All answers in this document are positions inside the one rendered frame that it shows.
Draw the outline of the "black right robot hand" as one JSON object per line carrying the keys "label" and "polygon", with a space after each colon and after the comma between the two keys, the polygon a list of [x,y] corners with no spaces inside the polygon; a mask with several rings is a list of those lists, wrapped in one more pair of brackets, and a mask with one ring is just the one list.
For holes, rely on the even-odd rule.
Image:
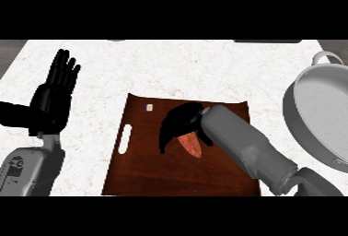
{"label": "black right robot hand", "polygon": [[171,139],[187,135],[191,132],[197,133],[199,138],[207,147],[213,145],[213,142],[203,133],[200,127],[202,111],[203,107],[197,102],[187,102],[169,110],[160,124],[160,153],[165,153],[165,145],[169,143]]}

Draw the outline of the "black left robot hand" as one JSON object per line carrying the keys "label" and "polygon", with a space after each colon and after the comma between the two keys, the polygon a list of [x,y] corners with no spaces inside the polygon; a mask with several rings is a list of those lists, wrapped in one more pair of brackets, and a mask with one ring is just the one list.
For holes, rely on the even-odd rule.
{"label": "black left robot hand", "polygon": [[57,135],[67,123],[79,65],[69,51],[59,49],[44,83],[29,105],[0,101],[0,124],[28,129],[29,136]]}

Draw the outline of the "orange sweet potato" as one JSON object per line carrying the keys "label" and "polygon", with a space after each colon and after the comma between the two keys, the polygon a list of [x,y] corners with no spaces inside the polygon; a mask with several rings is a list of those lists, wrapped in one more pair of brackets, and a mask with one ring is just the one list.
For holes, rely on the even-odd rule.
{"label": "orange sweet potato", "polygon": [[176,139],[187,153],[199,159],[200,158],[200,143],[197,140],[196,133],[190,132],[188,134],[178,136]]}

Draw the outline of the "grey metal pot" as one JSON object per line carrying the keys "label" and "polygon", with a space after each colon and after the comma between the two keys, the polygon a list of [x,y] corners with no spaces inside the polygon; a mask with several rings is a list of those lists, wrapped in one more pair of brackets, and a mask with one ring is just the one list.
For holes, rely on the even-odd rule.
{"label": "grey metal pot", "polygon": [[311,157],[348,173],[348,65],[321,51],[283,97],[287,130]]}

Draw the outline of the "dark brown wooden cutting board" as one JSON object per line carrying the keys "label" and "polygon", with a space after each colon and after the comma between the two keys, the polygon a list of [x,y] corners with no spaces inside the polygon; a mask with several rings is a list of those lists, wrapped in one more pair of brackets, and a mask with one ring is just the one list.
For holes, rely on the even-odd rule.
{"label": "dark brown wooden cutting board", "polygon": [[259,183],[218,146],[200,147],[193,157],[179,142],[159,149],[160,122],[181,100],[126,97],[120,125],[129,126],[125,152],[113,152],[101,194],[259,196]]}

